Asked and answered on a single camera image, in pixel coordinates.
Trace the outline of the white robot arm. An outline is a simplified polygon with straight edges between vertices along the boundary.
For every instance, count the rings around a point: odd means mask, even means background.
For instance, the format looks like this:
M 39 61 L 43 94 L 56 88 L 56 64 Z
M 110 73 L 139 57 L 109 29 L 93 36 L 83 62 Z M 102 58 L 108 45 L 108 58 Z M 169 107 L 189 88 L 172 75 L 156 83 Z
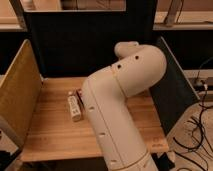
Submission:
M 114 52 L 119 61 L 88 76 L 81 97 L 68 95 L 71 117 L 78 121 L 87 115 L 109 171 L 158 171 L 126 99 L 162 79 L 166 57 L 159 48 L 136 41 L 119 42 Z

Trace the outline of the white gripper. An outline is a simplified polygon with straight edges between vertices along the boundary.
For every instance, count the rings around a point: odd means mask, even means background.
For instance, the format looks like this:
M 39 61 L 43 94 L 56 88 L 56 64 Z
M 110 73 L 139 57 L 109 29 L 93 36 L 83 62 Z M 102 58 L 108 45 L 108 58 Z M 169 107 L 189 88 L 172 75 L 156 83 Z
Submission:
M 69 110 L 71 118 L 73 121 L 80 121 L 83 119 L 82 111 L 82 99 L 78 90 L 73 90 L 68 92 L 67 102 L 69 105 Z

